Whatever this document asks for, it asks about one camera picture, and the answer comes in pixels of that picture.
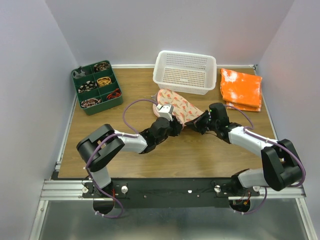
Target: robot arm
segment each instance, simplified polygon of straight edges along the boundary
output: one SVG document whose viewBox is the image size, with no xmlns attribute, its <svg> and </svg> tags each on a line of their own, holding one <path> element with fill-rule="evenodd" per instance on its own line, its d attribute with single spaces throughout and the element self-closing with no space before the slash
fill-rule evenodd
<svg viewBox="0 0 320 240">
<path fill-rule="evenodd" d="M 183 126 L 172 115 L 173 106 L 169 104 L 158 105 L 157 108 L 160 117 L 150 128 L 139 132 L 139 134 L 119 132 L 109 124 L 105 124 L 78 143 L 76 148 L 82 159 L 87 163 L 98 147 L 99 141 L 112 134 L 117 134 L 97 152 L 89 166 L 89 171 L 100 188 L 103 189 L 111 183 L 106 166 L 118 152 L 146 154 L 169 136 L 175 137 L 180 134 Z M 201 134 L 214 131 L 218 138 L 228 144 L 241 146 L 261 157 L 263 168 L 246 169 L 231 177 L 230 187 L 235 193 L 253 186 L 269 186 L 276 191 L 280 191 L 302 178 L 302 170 L 289 154 L 270 143 L 246 134 L 244 127 L 240 124 L 230 122 L 226 108 L 222 103 L 211 104 L 209 111 L 206 110 L 196 119 L 187 122 L 186 126 Z M 291 141 L 287 139 L 273 141 L 281 144 L 298 157 Z"/>
<path fill-rule="evenodd" d="M 243 147 L 262 159 L 262 168 L 246 169 L 232 176 L 234 189 L 269 186 L 276 191 L 280 191 L 302 178 L 302 170 L 292 156 L 278 146 L 260 140 L 268 138 L 247 129 L 244 130 L 244 127 L 238 123 L 230 122 L 226 108 L 222 103 L 211 104 L 209 111 L 206 110 L 201 116 L 187 122 L 186 125 L 201 134 L 206 131 L 214 131 L 218 138 L 229 144 Z M 278 143 L 299 159 L 291 141 L 287 139 L 281 141 L 268 140 Z"/>
<path fill-rule="evenodd" d="M 118 152 L 146 154 L 154 150 L 157 145 L 169 136 L 175 137 L 180 134 L 183 126 L 172 115 L 173 106 L 167 104 L 158 106 L 158 108 L 160 117 L 157 118 L 151 127 L 138 134 L 120 132 L 113 129 L 109 124 L 104 124 L 77 144 L 76 149 L 87 163 L 99 143 L 108 136 L 114 135 L 96 153 L 88 168 L 93 179 L 101 189 L 111 183 L 106 166 Z"/>
</svg>

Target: white plastic basket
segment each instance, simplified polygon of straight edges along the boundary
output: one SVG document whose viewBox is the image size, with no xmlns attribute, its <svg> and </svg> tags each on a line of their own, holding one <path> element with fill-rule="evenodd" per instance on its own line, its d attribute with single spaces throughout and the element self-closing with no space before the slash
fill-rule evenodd
<svg viewBox="0 0 320 240">
<path fill-rule="evenodd" d="M 202 54 L 161 51 L 156 58 L 153 81 L 161 89 L 205 95 L 216 86 L 216 59 Z"/>
</svg>

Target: cable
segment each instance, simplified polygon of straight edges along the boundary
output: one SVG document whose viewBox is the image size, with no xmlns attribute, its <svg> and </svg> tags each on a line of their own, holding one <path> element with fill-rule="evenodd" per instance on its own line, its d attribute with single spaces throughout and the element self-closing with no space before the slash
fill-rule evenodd
<svg viewBox="0 0 320 240">
<path fill-rule="evenodd" d="M 254 126 L 253 122 L 250 120 L 250 118 L 248 117 L 248 115 L 245 114 L 243 111 L 241 111 L 240 109 L 238 109 L 235 106 L 229 106 L 229 105 L 225 105 L 225 104 L 224 104 L 224 106 L 239 111 L 249 121 L 251 126 L 245 126 L 243 128 L 243 131 L 246 134 L 248 134 L 249 136 L 254 137 L 254 138 L 258 139 L 258 140 L 261 140 L 261 141 L 264 141 L 266 143 L 270 143 L 272 145 L 275 145 L 275 146 L 279 147 L 280 149 L 284 150 L 286 153 L 288 153 L 291 157 L 294 158 L 294 160 L 297 162 L 299 168 L 302 170 L 302 177 L 301 177 L 301 180 L 300 180 L 299 183 L 297 183 L 295 185 L 291 185 L 291 187 L 299 187 L 299 186 L 301 186 L 304 183 L 305 179 L 306 179 L 306 170 L 305 170 L 302 162 L 299 160 L 299 158 L 297 158 L 291 151 L 289 151 L 288 149 L 286 149 L 284 146 L 280 145 L 279 143 L 274 142 L 274 141 L 270 141 L 266 137 L 262 137 L 262 136 L 256 135 L 255 133 L 249 131 L 248 129 L 253 130 L 255 126 Z M 264 194 L 263 201 L 260 203 L 260 205 L 256 209 L 254 209 L 252 211 L 247 211 L 247 212 L 239 212 L 239 211 L 236 211 L 236 210 L 234 210 L 234 211 L 236 211 L 237 213 L 243 214 L 243 215 L 253 214 L 256 211 L 258 211 L 265 204 L 266 199 L 267 199 L 267 194 L 268 194 L 267 187 L 264 187 L 264 190 L 265 190 L 265 194 Z"/>
<path fill-rule="evenodd" d="M 121 96 L 121 91 L 119 88 L 117 88 L 116 90 L 114 90 L 112 93 L 110 93 L 108 96 L 106 96 L 107 100 L 110 99 L 115 99 Z"/>
<path fill-rule="evenodd" d="M 248 199 L 246 201 L 244 201 L 244 205 L 248 204 L 248 202 L 250 201 L 250 198 L 251 198 L 251 192 L 248 191 Z"/>
<path fill-rule="evenodd" d="M 82 180 L 81 180 L 81 184 L 85 187 L 85 184 L 84 184 L 84 180 L 86 180 L 86 179 L 88 179 L 89 178 L 89 175 L 88 176 L 86 176 L 86 177 L 84 177 L 84 178 L 82 178 Z"/>
<path fill-rule="evenodd" d="M 246 193 L 244 193 L 243 196 L 242 196 L 240 199 L 238 199 L 237 201 L 243 200 L 243 199 L 245 198 L 245 196 L 246 196 Z"/>
<path fill-rule="evenodd" d="M 240 200 L 240 202 L 233 204 L 232 206 L 238 206 L 238 205 L 242 204 L 243 202 L 244 202 L 244 200 Z"/>
<path fill-rule="evenodd" d="M 125 118 L 125 115 L 126 115 L 126 111 L 128 110 L 128 108 L 130 108 L 133 104 L 137 103 L 137 102 L 141 102 L 141 101 L 147 101 L 147 102 L 150 102 L 150 103 L 153 103 L 155 105 L 158 105 L 158 103 L 154 100 L 150 100 L 150 99 L 139 99 L 139 100 L 136 100 L 132 103 L 130 103 L 123 111 L 123 114 L 122 114 L 122 119 L 123 119 L 123 122 L 125 125 L 127 125 L 130 129 L 132 129 L 136 134 L 138 134 L 138 130 L 135 129 L 133 126 L 130 126 L 129 123 L 126 121 L 126 118 Z"/>
<path fill-rule="evenodd" d="M 217 136 L 217 134 L 211 133 L 211 132 L 205 132 L 204 134 L 211 134 L 213 136 Z"/>
<path fill-rule="evenodd" d="M 89 171 L 89 167 L 90 167 L 90 164 L 92 163 L 93 159 L 94 159 L 94 156 L 99 152 L 99 150 L 101 149 L 101 147 L 111 138 L 113 137 L 116 137 L 116 136 L 124 136 L 124 137 L 128 137 L 128 138 L 137 138 L 138 135 L 131 135 L 131 134 L 122 134 L 122 133 L 114 133 L 114 134 L 111 134 L 109 136 L 107 136 L 105 139 L 103 139 L 100 144 L 95 148 L 95 150 L 93 151 L 92 155 L 89 157 L 89 160 L 88 162 L 86 163 L 85 165 L 85 169 L 88 173 L 88 175 L 90 176 L 90 178 L 92 179 L 92 183 L 95 185 L 95 187 L 101 192 L 103 193 L 104 195 L 106 195 L 107 197 L 113 199 L 115 202 L 117 202 L 121 208 L 121 212 L 118 214 L 118 215 L 115 215 L 115 216 L 109 216 L 109 215 L 104 215 L 104 214 L 101 214 L 99 212 L 96 212 L 96 214 L 102 216 L 102 217 L 105 217 L 105 218 L 108 218 L 108 219 L 116 219 L 116 218 L 119 218 L 123 212 L 124 212 L 124 206 L 121 204 L 121 202 L 116 199 L 115 197 L 113 197 L 112 195 L 106 193 L 104 190 L 102 190 L 98 184 L 96 183 L 96 181 L 94 180 L 92 174 L 90 173 Z"/>
<path fill-rule="evenodd" d="M 291 185 L 291 187 L 299 187 L 299 186 L 301 186 L 301 185 L 304 183 L 305 179 L 306 179 L 306 170 L 305 170 L 305 167 L 303 166 L 302 162 L 300 161 L 300 159 L 297 158 L 291 151 L 289 151 L 287 148 L 285 148 L 284 146 L 280 145 L 279 143 L 274 142 L 274 141 L 271 141 L 271 140 L 269 140 L 269 139 L 266 138 L 266 137 L 256 135 L 255 133 L 249 131 L 248 129 L 251 129 L 251 130 L 254 129 L 254 124 L 253 124 L 253 122 L 250 120 L 250 118 L 248 117 L 248 115 L 246 115 L 243 111 L 241 111 L 240 109 L 238 109 L 238 108 L 236 108 L 236 107 L 234 107 L 234 106 L 229 106 L 229 105 L 225 105 L 225 104 L 224 104 L 224 106 L 239 111 L 239 112 L 242 113 L 243 116 L 249 121 L 249 123 L 251 124 L 251 127 L 250 127 L 250 126 L 245 126 L 245 127 L 243 128 L 243 130 L 244 130 L 244 132 L 245 132 L 246 134 L 248 134 L 249 136 L 254 137 L 254 138 L 258 139 L 258 140 L 261 140 L 261 141 L 264 141 L 264 142 L 266 142 L 266 143 L 269 143 L 269 144 L 272 144 L 272 145 L 277 146 L 278 148 L 280 148 L 280 149 L 282 149 L 283 151 L 285 151 L 286 153 L 288 153 L 288 154 L 297 162 L 299 168 L 300 168 L 301 171 L 302 171 L 302 177 L 301 177 L 300 182 L 298 182 L 298 183 L 295 184 L 295 185 Z"/>
<path fill-rule="evenodd" d="M 256 211 L 258 211 L 258 210 L 265 204 L 266 199 L 267 199 L 267 194 L 268 194 L 267 187 L 264 187 L 264 191 L 265 191 L 265 193 L 264 193 L 264 198 L 263 198 L 262 202 L 260 203 L 260 205 L 256 207 L 256 209 L 251 210 L 251 211 L 247 211 L 247 212 L 240 212 L 240 211 L 236 211 L 236 210 L 235 210 L 235 211 L 236 211 L 237 213 L 242 214 L 242 215 L 253 214 L 253 213 L 255 213 Z"/>
<path fill-rule="evenodd" d="M 96 181 L 94 180 L 92 174 L 91 174 L 90 171 L 89 171 L 89 167 L 90 167 L 90 164 L 92 163 L 92 161 L 94 160 L 94 156 L 99 152 L 99 150 L 101 149 L 101 147 L 102 147 L 109 139 L 111 139 L 111 138 L 113 138 L 113 137 L 116 137 L 116 136 L 123 136 L 123 137 L 132 138 L 132 139 L 138 138 L 138 136 L 139 136 L 138 133 L 139 133 L 139 132 L 138 132 L 134 127 L 130 126 L 130 125 L 127 123 L 127 121 L 126 121 L 126 119 L 125 119 L 125 113 L 126 113 L 126 111 L 128 110 L 128 108 L 129 108 L 130 106 L 132 106 L 133 104 L 135 104 L 135 103 L 137 103 L 137 102 L 141 102 L 141 101 L 151 102 L 151 103 L 156 104 L 156 105 L 158 104 L 156 101 L 153 101 L 153 100 L 150 100 L 150 99 L 139 99 L 139 100 L 136 100 L 136 101 L 130 103 L 130 104 L 125 108 L 125 110 L 123 111 L 123 115 L 122 115 L 123 121 L 124 121 L 124 123 L 125 123 L 129 128 L 131 128 L 133 131 L 136 132 L 136 135 L 125 134 L 125 133 L 113 133 L 113 134 L 107 136 L 107 137 L 106 137 L 105 139 L 103 139 L 103 140 L 100 142 L 100 144 L 95 148 L 95 150 L 93 151 L 92 155 L 89 157 L 88 162 L 87 162 L 86 165 L 85 165 L 85 169 L 86 169 L 86 171 L 87 171 L 87 173 L 88 173 L 88 176 L 92 179 L 92 183 L 95 185 L 95 187 L 96 187 L 101 193 L 103 193 L 103 194 L 106 195 L 107 197 L 113 199 L 116 203 L 118 203 L 118 205 L 119 205 L 120 208 L 121 208 L 121 212 L 120 212 L 118 215 L 104 215 L 104 214 L 101 214 L 101 213 L 98 212 L 98 211 L 95 212 L 95 214 L 100 215 L 100 216 L 102 216 L 102 217 L 104 217 L 104 218 L 108 218 L 108 219 L 116 219 L 116 218 L 119 218 L 119 217 L 123 214 L 123 212 L 124 212 L 125 209 L 124 209 L 124 206 L 122 205 L 122 203 L 121 203 L 115 196 L 112 196 L 112 195 L 106 193 L 104 190 L 101 189 L 101 187 L 98 186 L 98 184 L 96 183 Z"/>
</svg>

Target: screw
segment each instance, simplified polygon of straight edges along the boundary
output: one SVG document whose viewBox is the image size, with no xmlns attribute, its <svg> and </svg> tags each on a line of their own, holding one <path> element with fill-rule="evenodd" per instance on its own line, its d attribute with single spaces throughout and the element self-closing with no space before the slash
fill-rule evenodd
<svg viewBox="0 0 320 240">
<path fill-rule="evenodd" d="M 89 192 L 89 189 L 84 186 L 82 188 L 82 193 L 86 194 L 87 192 Z"/>
<path fill-rule="evenodd" d="M 220 193 L 220 192 L 221 192 L 221 187 L 220 187 L 219 185 L 216 185 L 216 186 L 214 187 L 214 191 L 215 191 L 216 193 Z"/>
<path fill-rule="evenodd" d="M 127 186 L 122 186 L 121 187 L 121 192 L 123 193 L 123 194 L 126 194 L 127 192 L 128 192 L 128 187 Z"/>
<path fill-rule="evenodd" d="M 259 187 L 259 186 L 253 186 L 253 190 L 254 190 L 255 192 L 259 192 L 260 187 Z"/>
</svg>

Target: pink patterned cloth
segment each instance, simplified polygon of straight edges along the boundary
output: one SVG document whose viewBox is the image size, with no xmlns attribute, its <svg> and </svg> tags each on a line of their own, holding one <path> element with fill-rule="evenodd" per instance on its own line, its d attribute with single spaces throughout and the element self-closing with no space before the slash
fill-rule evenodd
<svg viewBox="0 0 320 240">
<path fill-rule="evenodd" d="M 184 97 L 169 89 L 160 89 L 156 94 L 156 101 L 161 105 L 171 104 L 173 106 L 172 114 L 175 115 L 178 121 L 183 125 L 185 125 L 186 122 L 199 117 L 203 113 L 203 111 L 188 102 Z M 152 108 L 154 114 L 159 117 L 156 105 L 153 104 Z"/>
</svg>

